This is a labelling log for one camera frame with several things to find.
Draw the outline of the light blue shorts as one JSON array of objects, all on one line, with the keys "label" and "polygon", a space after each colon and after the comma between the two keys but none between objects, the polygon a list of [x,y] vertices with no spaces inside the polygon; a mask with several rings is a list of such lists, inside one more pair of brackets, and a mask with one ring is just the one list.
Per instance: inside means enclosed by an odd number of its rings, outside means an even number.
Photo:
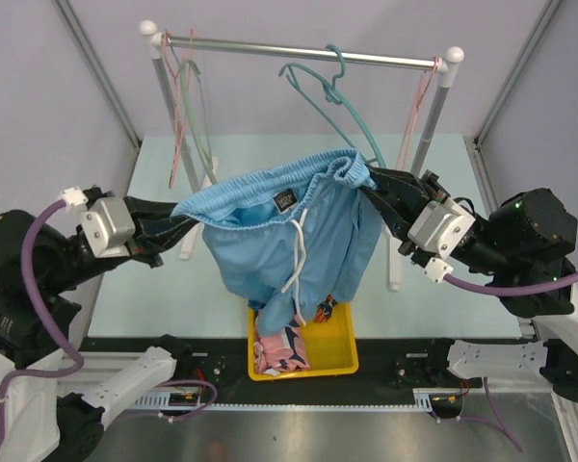
[{"label": "light blue shorts", "polygon": [[254,303],[259,332],[314,319],[328,296],[354,299],[381,235],[363,156],[332,149],[194,193],[172,210],[203,225],[225,287]]}]

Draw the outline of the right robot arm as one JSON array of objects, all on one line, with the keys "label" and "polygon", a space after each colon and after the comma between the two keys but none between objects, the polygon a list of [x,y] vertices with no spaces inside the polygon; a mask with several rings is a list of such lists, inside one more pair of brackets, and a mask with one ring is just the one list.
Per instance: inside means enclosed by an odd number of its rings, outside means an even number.
[{"label": "right robot arm", "polygon": [[448,341],[427,359],[436,386],[457,377],[541,381],[578,403],[578,269],[568,260],[578,220],[549,189],[521,192],[488,218],[466,198],[452,197],[436,174],[422,177],[370,167],[364,188],[398,251],[435,283],[497,298],[517,318],[535,321],[553,338],[516,344]]}]

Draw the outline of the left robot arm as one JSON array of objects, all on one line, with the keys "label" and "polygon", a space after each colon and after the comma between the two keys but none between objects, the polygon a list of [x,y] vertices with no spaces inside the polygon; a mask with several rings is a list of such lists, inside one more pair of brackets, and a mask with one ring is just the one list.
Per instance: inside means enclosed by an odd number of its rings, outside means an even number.
[{"label": "left robot arm", "polygon": [[195,225],[170,203],[98,187],[66,189],[38,215],[0,214],[0,461],[82,461],[138,398],[192,377],[191,348],[165,335],[99,385],[58,391],[85,364],[66,293],[127,262],[160,267]]}]

